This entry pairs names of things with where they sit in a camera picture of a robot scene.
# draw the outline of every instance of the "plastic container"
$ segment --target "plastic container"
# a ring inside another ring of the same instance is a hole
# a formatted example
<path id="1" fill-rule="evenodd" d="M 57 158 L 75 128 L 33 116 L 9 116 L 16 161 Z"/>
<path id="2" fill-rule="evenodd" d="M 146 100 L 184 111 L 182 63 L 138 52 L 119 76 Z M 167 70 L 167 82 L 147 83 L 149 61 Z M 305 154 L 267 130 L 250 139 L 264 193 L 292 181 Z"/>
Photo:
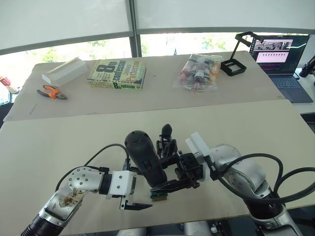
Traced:
<path id="1" fill-rule="evenodd" d="M 216 90 L 216 79 L 223 57 L 219 55 L 192 54 L 180 76 L 174 81 L 173 88 L 196 91 Z"/>

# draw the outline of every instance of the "wooden table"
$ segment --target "wooden table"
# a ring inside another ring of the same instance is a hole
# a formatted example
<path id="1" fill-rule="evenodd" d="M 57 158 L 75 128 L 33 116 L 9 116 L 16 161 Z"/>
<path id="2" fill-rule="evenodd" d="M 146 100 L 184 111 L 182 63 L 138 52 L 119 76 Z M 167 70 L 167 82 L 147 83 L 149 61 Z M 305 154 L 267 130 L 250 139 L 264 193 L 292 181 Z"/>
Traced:
<path id="1" fill-rule="evenodd" d="M 105 145 L 123 143 L 132 130 L 146 131 L 153 142 L 164 124 L 183 153 L 185 139 L 199 132 L 210 148 L 231 144 L 242 154 L 269 153 L 283 161 L 284 173 L 315 166 L 315 136 L 287 100 L 247 102 L 158 111 L 89 115 L 5 122 L 0 129 L 0 235 L 19 234 L 53 195 L 58 180 L 83 165 Z M 125 154 L 111 148 L 91 165 L 121 170 Z M 273 186 L 278 167 L 269 159 L 255 159 Z M 169 179 L 175 178 L 167 168 Z M 280 189 L 286 196 L 314 180 L 312 173 L 292 177 Z M 150 187 L 137 178 L 134 202 L 150 203 Z M 288 208 L 315 204 L 315 194 L 287 204 Z M 218 181 L 197 189 L 169 194 L 168 200 L 141 211 L 119 210 L 119 199 L 89 193 L 63 234 L 218 219 L 248 214 L 245 204 Z"/>
<path id="2" fill-rule="evenodd" d="M 231 52 L 214 53 L 224 59 Z M 68 100 L 49 99 L 36 90 L 46 82 L 41 78 L 60 63 L 43 63 L 34 67 L 21 94 L 6 117 L 9 120 L 69 117 L 120 112 L 151 111 L 183 107 L 198 107 L 239 102 L 284 99 L 266 73 L 246 51 L 236 52 L 235 58 L 247 67 L 245 73 L 229 77 L 223 71 L 217 78 L 218 89 L 198 92 L 172 88 L 189 55 L 137 58 L 145 62 L 147 71 L 142 91 L 92 88 L 88 73 L 61 87 Z M 95 61 L 88 61 L 89 68 Z"/>
<path id="3" fill-rule="evenodd" d="M 301 68 L 295 70 L 297 74 L 301 72 Z M 313 102 L 310 103 L 293 103 L 292 105 L 296 108 L 296 110 L 300 114 L 311 114 L 315 113 L 315 76 L 314 75 L 307 75 L 305 78 L 300 77 L 298 82 L 304 88 L 304 90 L 308 93 L 311 97 Z"/>

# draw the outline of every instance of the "metal rod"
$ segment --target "metal rod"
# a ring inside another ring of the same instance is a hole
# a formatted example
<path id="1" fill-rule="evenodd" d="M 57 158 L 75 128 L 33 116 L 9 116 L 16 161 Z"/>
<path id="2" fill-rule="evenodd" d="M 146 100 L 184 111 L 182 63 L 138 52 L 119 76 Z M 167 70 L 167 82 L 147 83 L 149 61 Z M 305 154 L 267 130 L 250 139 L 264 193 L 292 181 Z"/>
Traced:
<path id="1" fill-rule="evenodd" d="M 234 54 L 235 54 L 236 49 L 237 49 L 237 47 L 238 47 L 239 44 L 240 44 L 240 41 L 237 41 L 237 44 L 236 44 L 236 46 L 235 46 L 235 48 L 234 48 L 234 51 L 232 52 L 232 55 L 231 55 L 230 60 L 234 57 Z"/>
<path id="2" fill-rule="evenodd" d="M 131 55 L 133 58 L 142 57 L 140 35 L 137 34 L 134 0 L 129 0 L 129 8 L 131 14 L 131 26 L 133 31 L 133 36 L 129 37 Z"/>

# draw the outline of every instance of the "black cable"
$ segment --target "black cable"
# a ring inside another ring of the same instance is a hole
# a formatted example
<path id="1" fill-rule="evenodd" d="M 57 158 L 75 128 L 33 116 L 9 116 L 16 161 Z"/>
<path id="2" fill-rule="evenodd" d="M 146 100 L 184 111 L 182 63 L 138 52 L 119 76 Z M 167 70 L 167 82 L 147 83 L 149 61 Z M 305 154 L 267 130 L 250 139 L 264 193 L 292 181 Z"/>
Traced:
<path id="1" fill-rule="evenodd" d="M 300 79 L 300 76 L 298 75 L 298 74 L 296 74 L 296 72 L 294 72 L 294 74 L 297 76 L 297 80 L 299 80 Z"/>
<path id="2" fill-rule="evenodd" d="M 75 169 L 77 169 L 77 168 L 79 168 L 79 167 L 82 167 L 82 166 L 78 166 L 78 167 L 73 168 L 72 170 L 68 171 L 68 172 L 59 180 L 59 182 L 57 183 L 55 192 L 58 191 L 58 189 L 59 189 L 59 187 L 60 187 L 60 184 L 61 184 L 61 182 L 64 180 L 64 178 L 66 178 L 72 171 L 74 171 Z M 98 170 L 98 167 L 95 167 L 95 166 L 87 166 L 87 167 L 92 168 L 92 169 L 95 169 L 95 170 Z"/>
<path id="3" fill-rule="evenodd" d="M 90 167 L 92 169 L 95 169 L 95 170 L 98 170 L 99 168 L 95 167 L 95 166 L 88 166 L 88 164 L 97 156 L 99 155 L 102 151 L 104 151 L 105 149 L 107 148 L 110 148 L 110 147 L 114 147 L 114 146 L 118 146 L 118 147 L 121 147 L 125 152 L 126 152 L 126 159 L 130 159 L 129 157 L 129 154 L 127 152 L 127 149 L 125 148 L 125 146 L 121 145 L 121 144 L 110 144 L 110 145 L 107 145 L 105 147 L 103 147 L 101 150 L 99 150 L 94 156 L 92 156 L 88 161 L 87 163 L 84 164 L 84 166 L 87 166 L 87 167 Z M 57 183 L 57 186 L 56 186 L 56 190 L 55 191 L 58 191 L 59 187 L 60 187 L 60 184 L 61 182 L 64 180 L 64 178 L 66 178 L 68 176 L 68 174 L 70 174 L 73 170 L 77 169 L 78 167 L 76 168 L 73 168 L 72 170 L 68 171 L 60 180 L 59 182 Z"/>
<path id="4" fill-rule="evenodd" d="M 101 150 L 99 150 L 94 156 L 92 156 L 90 158 L 90 160 L 87 161 L 87 163 L 85 163 L 84 165 L 87 166 L 97 155 L 99 155 L 102 151 L 104 151 L 105 149 L 107 148 L 110 148 L 110 147 L 114 147 L 114 146 L 118 146 L 118 147 L 121 147 L 125 152 L 126 152 L 126 158 L 127 159 L 130 159 L 129 157 L 129 154 L 127 152 L 127 149 L 125 148 L 125 146 L 121 145 L 121 144 L 110 144 L 110 145 L 107 145 L 105 147 L 103 147 Z"/>
<path id="5" fill-rule="evenodd" d="M 279 158 L 277 158 L 277 157 L 275 157 L 273 155 L 270 155 L 270 154 L 265 154 L 265 153 L 248 154 L 248 155 L 241 156 L 241 157 L 235 159 L 234 161 L 231 161 L 226 166 L 226 168 L 222 171 L 221 176 L 223 176 L 237 162 L 245 160 L 245 159 L 248 159 L 248 158 L 252 158 L 252 157 L 258 157 L 258 156 L 262 156 L 262 157 L 267 157 L 267 158 L 273 159 L 273 160 L 275 160 L 278 163 L 279 171 L 278 171 L 278 177 L 277 177 L 276 182 L 279 181 L 280 178 L 282 177 L 283 172 L 284 172 L 284 165 L 282 164 L 282 161 Z"/>
<path id="6" fill-rule="evenodd" d="M 258 157 L 258 156 L 262 156 L 262 157 L 267 157 L 270 159 L 275 160 L 278 165 L 279 165 L 279 173 L 278 173 L 278 177 L 277 177 L 277 181 L 275 184 L 275 187 L 277 186 L 277 188 L 279 188 L 279 186 L 281 185 L 281 183 L 283 181 L 285 181 L 287 178 L 289 178 L 290 176 L 297 174 L 299 172 L 304 172 L 304 171 L 315 171 L 315 168 L 313 167 L 304 167 L 304 168 L 300 168 L 297 169 L 295 171 L 292 171 L 286 175 L 284 175 L 282 177 L 283 174 L 283 164 L 281 162 L 281 160 L 273 155 L 270 154 L 265 154 L 265 153 L 254 153 L 254 154 L 248 154 L 245 156 L 241 156 L 239 158 L 237 158 L 236 160 L 230 162 L 226 168 L 221 172 L 221 176 L 223 176 L 235 163 L 244 160 L 244 159 L 248 159 L 248 158 L 252 158 L 252 157 Z M 238 191 L 236 191 L 229 183 L 227 183 L 225 180 L 223 180 L 222 177 L 219 177 L 218 180 L 228 189 L 230 190 L 232 193 L 234 193 L 235 195 L 239 196 L 240 198 L 247 200 L 247 201 L 251 201 L 253 203 L 257 203 L 257 204 L 265 204 L 265 205 L 269 205 L 269 204 L 283 204 L 283 203 L 288 203 L 288 202 L 292 202 L 295 200 L 298 200 L 300 198 L 303 198 L 309 194 L 311 194 L 312 192 L 315 191 L 315 182 L 313 182 L 313 184 L 311 184 L 309 187 L 307 187 L 306 189 L 286 196 L 286 197 L 282 197 L 282 198 L 273 198 L 273 199 L 256 199 L 256 198 L 251 198 L 248 197 L 247 195 L 244 195 Z"/>
<path id="7" fill-rule="evenodd" d="M 291 171 L 287 174 L 285 174 L 278 182 L 276 182 L 275 184 L 275 187 L 274 187 L 274 193 L 275 194 L 278 194 L 278 189 L 280 187 L 280 185 L 289 177 L 297 174 L 297 173 L 301 173 L 301 172 L 315 172 L 315 168 L 314 167 L 303 167 L 303 168 L 299 168 L 299 169 L 296 169 L 294 171 Z"/>
<path id="8" fill-rule="evenodd" d="M 239 196 L 240 198 L 253 202 L 253 203 L 257 203 L 257 204 L 264 204 L 264 205 L 270 205 L 270 204 L 283 204 L 283 203 L 288 203 L 288 202 L 292 202 L 295 200 L 298 200 L 300 198 L 303 198 L 311 193 L 313 193 L 315 191 L 315 182 L 313 182 L 309 187 L 307 187 L 306 189 L 283 197 L 283 198 L 273 198 L 273 199 L 257 199 L 257 198 L 251 198 L 248 197 L 247 195 L 244 195 L 242 193 L 239 193 L 238 191 L 236 191 L 233 187 L 231 187 L 230 184 L 228 184 L 225 180 L 223 180 L 222 177 L 219 177 L 218 180 L 228 189 L 230 190 L 232 193 L 234 193 L 235 195 Z"/>

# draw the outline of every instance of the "white box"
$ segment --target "white box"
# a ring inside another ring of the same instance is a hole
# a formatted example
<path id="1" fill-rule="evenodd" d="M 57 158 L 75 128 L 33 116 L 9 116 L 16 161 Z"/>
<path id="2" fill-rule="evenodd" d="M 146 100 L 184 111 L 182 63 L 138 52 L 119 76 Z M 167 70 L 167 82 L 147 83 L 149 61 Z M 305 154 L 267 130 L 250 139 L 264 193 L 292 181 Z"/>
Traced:
<path id="1" fill-rule="evenodd" d="M 85 61 L 80 60 L 79 58 L 74 58 L 46 73 L 43 73 L 42 78 L 50 85 L 61 87 L 87 71 L 88 67 Z"/>

